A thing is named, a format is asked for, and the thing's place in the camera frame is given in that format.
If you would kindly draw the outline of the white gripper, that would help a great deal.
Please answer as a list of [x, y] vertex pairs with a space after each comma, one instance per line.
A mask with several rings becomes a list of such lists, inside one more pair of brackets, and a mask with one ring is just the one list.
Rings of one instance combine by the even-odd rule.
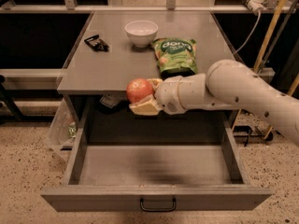
[[182, 76], [170, 77], [164, 81], [160, 78], [149, 78], [149, 91], [155, 92], [155, 97], [148, 95], [137, 103], [129, 104], [129, 108], [140, 116], [156, 116], [163, 109], [168, 115], [184, 114], [186, 109], [180, 103], [178, 95], [181, 80]]

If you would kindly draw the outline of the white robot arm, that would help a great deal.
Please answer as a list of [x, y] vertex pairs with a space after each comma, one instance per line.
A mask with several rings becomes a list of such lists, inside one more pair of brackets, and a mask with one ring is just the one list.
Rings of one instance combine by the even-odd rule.
[[243, 109], [299, 144], [299, 100], [271, 87], [243, 63], [220, 60], [204, 74], [165, 80], [137, 78], [127, 85], [129, 107], [136, 115], [169, 115], [189, 110]]

